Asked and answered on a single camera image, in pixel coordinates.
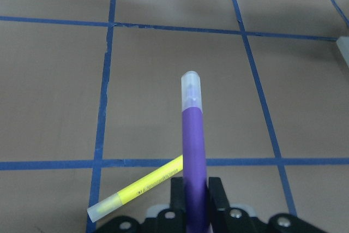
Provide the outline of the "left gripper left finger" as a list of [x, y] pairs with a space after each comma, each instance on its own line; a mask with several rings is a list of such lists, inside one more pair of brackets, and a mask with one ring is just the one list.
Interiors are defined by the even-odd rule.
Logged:
[[170, 232], [186, 232], [185, 196], [182, 177], [171, 179], [170, 210], [174, 213], [174, 218], [170, 219]]

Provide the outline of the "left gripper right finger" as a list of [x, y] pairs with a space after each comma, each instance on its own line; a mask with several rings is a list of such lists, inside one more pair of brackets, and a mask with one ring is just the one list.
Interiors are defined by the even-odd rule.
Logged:
[[230, 203], [227, 199], [221, 178], [209, 177], [209, 218], [213, 232], [230, 232], [229, 211]]

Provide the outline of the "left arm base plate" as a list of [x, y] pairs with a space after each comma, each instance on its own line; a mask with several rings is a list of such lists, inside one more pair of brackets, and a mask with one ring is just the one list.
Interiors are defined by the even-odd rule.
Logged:
[[336, 45], [347, 66], [349, 66], [349, 37], [339, 37], [336, 41]]

